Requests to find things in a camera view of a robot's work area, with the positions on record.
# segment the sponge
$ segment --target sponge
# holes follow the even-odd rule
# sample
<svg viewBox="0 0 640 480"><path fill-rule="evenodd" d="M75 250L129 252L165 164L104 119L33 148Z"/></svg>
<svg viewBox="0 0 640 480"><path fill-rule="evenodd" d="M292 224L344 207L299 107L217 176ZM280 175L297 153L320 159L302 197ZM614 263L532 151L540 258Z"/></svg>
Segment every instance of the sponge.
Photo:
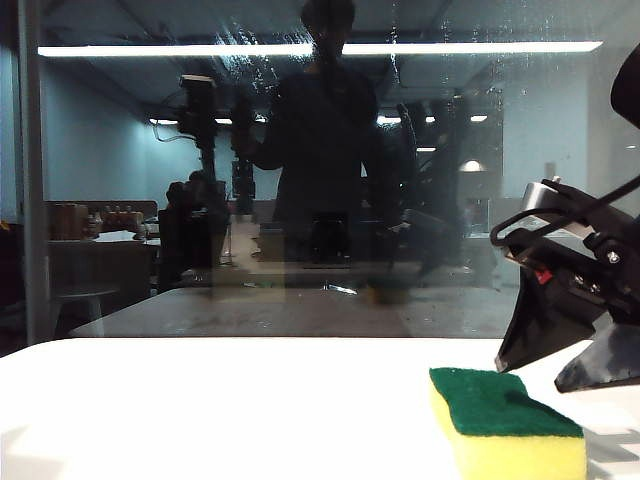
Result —
<svg viewBox="0 0 640 480"><path fill-rule="evenodd" d="M585 480L580 426L529 397L515 375L438 368L432 404L464 480Z"/></svg>

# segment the table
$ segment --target table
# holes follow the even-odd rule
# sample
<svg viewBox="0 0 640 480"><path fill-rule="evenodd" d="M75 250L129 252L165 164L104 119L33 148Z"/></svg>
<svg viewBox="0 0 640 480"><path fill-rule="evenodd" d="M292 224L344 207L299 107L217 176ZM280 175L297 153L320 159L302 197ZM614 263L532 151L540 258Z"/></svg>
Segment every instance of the table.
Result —
<svg viewBox="0 0 640 480"><path fill-rule="evenodd" d="M457 480L428 369L499 340L81 339L0 359L3 480ZM640 387L560 395L587 342L522 369L587 428L590 479L640 478Z"/></svg>
<svg viewBox="0 0 640 480"><path fill-rule="evenodd" d="M303 288L214 287L165 292L71 332L76 337L456 337L502 338L517 292L473 287L413 289L380 305Z"/></svg>

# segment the ceiling light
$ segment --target ceiling light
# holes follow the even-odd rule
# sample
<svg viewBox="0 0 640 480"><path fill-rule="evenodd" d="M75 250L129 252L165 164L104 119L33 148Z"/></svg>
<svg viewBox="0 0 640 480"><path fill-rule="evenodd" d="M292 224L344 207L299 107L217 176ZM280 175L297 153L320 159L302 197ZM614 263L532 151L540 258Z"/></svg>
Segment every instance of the ceiling light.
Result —
<svg viewBox="0 0 640 480"><path fill-rule="evenodd" d="M344 46L344 55L472 55L514 53L585 53L603 42L508 43L359 43ZM308 56L310 43L279 45L117 45L39 47L44 57L234 57Z"/></svg>
<svg viewBox="0 0 640 480"><path fill-rule="evenodd" d="M177 125L178 124L177 120L156 120L155 118L150 118L149 122L153 123L154 125Z"/></svg>
<svg viewBox="0 0 640 480"><path fill-rule="evenodd" d="M487 169L479 161L469 160L468 162L466 162L464 165L460 167L460 171L465 173L475 173L475 172L486 172Z"/></svg>
<svg viewBox="0 0 640 480"><path fill-rule="evenodd" d="M397 125L401 121L399 117L385 117L384 115L378 117L378 125Z"/></svg>

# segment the ceiling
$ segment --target ceiling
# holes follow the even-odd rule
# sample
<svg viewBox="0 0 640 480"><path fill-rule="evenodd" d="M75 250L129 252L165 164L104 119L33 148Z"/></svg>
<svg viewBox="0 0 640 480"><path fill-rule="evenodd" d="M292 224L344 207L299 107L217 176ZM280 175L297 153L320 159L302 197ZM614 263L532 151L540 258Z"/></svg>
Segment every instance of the ceiling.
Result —
<svg viewBox="0 0 640 480"><path fill-rule="evenodd" d="M304 0L41 0L42 44L180 45L306 41L299 21ZM612 18L636 0L356 0L352 42L486 42L604 40ZM469 85L489 88L495 58L349 58L376 85L383 107L442 98ZM184 73L210 75L229 107L236 87L260 108L269 88L299 70L279 58L50 59L140 115L160 104Z"/></svg>

